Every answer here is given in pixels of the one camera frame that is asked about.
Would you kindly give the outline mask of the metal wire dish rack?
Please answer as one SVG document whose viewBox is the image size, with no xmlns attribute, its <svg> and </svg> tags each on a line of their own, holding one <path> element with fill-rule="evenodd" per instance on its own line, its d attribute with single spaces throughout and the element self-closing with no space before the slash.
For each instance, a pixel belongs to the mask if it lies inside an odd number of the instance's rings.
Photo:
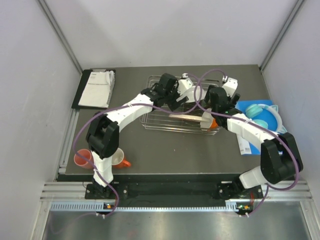
<svg viewBox="0 0 320 240">
<path fill-rule="evenodd" d="M 151 75 L 148 77 L 146 87 L 150 88 L 160 80 L 160 75 Z M 221 82 L 218 79 L 206 79 L 202 81 L 202 97 L 206 95 L 206 91 L 210 85 L 215 87 L 221 87 Z M 195 105 L 195 102 L 183 103 L 175 112 L 187 112 Z M 184 113 L 191 116 L 202 117 L 203 111 L 197 106 L 189 113 Z M 198 121 L 192 121 L 187 119 L 181 119 L 182 115 L 175 115 L 170 117 L 170 114 L 161 110 L 154 110 L 140 117 L 141 124 L 150 130 L 163 130 L 183 133 L 195 133 L 195 134 L 207 134 L 215 135 L 220 128 L 203 128 Z"/>
</svg>

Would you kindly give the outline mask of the small white bowl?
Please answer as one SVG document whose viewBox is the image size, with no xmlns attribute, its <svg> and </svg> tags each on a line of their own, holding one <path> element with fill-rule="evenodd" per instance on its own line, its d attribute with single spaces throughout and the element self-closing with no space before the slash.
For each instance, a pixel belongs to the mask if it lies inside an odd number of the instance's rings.
<svg viewBox="0 0 320 240">
<path fill-rule="evenodd" d="M 218 124 L 215 118 L 208 112 L 203 112 L 200 121 L 200 128 L 205 131 L 211 131 L 212 129 L 216 129 Z"/>
</svg>

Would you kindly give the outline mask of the pink cream floral plate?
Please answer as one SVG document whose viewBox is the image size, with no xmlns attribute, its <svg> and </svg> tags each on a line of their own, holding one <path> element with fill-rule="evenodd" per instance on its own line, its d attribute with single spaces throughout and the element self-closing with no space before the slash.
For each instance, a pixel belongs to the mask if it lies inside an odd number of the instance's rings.
<svg viewBox="0 0 320 240">
<path fill-rule="evenodd" d="M 173 119 L 186 120 L 192 122 L 201 122 L 203 120 L 201 116 L 194 116 L 188 114 L 170 114 L 169 117 Z"/>
</svg>

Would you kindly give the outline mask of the orange white mug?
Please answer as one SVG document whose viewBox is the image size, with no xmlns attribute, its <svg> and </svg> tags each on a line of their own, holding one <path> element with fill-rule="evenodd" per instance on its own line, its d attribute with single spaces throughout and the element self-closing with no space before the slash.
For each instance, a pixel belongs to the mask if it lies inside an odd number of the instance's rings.
<svg viewBox="0 0 320 240">
<path fill-rule="evenodd" d="M 118 148 L 112 155 L 111 164 L 116 169 L 129 168 L 132 166 L 132 164 L 126 159 L 121 148 Z"/>
</svg>

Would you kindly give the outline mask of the pink plastic cup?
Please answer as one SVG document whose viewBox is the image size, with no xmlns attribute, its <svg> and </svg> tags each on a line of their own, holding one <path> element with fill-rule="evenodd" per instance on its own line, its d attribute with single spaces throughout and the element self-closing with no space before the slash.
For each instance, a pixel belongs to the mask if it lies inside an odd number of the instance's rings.
<svg viewBox="0 0 320 240">
<path fill-rule="evenodd" d="M 93 169 L 93 156 L 90 150 L 80 149 L 77 151 L 78 155 L 75 154 L 73 157 L 74 163 L 83 169 Z"/>
</svg>

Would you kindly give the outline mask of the white blue-rimmed plate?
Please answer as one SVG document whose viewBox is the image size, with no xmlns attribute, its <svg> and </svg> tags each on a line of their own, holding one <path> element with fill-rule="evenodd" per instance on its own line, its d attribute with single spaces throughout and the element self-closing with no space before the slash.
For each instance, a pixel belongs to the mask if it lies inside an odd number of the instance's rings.
<svg viewBox="0 0 320 240">
<path fill-rule="evenodd" d="M 202 101 L 207 94 L 207 90 L 194 85 L 188 89 L 183 95 L 183 98 L 187 98 L 186 103 L 194 103 L 196 100 Z"/>
</svg>

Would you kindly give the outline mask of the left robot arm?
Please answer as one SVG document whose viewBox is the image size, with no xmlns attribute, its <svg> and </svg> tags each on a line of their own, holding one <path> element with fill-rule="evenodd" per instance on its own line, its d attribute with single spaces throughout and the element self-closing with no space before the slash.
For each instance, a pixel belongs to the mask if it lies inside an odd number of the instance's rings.
<svg viewBox="0 0 320 240">
<path fill-rule="evenodd" d="M 107 113 L 97 112 L 90 123 L 86 135 L 89 150 L 95 165 L 93 186 L 102 198 L 109 198 L 114 191 L 110 183 L 112 157 L 119 148 L 120 132 L 144 114 L 167 105 L 171 111 L 178 109 L 188 97 L 187 91 L 193 87 L 190 78 L 177 79 L 164 73 L 151 87 L 142 90 L 134 99 Z"/>
</svg>

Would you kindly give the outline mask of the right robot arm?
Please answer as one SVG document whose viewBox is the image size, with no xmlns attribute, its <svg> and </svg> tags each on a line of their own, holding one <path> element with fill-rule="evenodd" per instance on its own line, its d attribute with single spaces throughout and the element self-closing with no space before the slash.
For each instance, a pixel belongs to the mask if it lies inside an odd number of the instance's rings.
<svg viewBox="0 0 320 240">
<path fill-rule="evenodd" d="M 277 184 L 289 178 L 299 179 L 303 163 L 294 136 L 263 128 L 236 109 L 240 95 L 230 96 L 223 87 L 211 86 L 204 98 L 217 125 L 234 133 L 260 151 L 260 165 L 232 181 L 234 194 L 245 198 L 253 187 Z"/>
</svg>

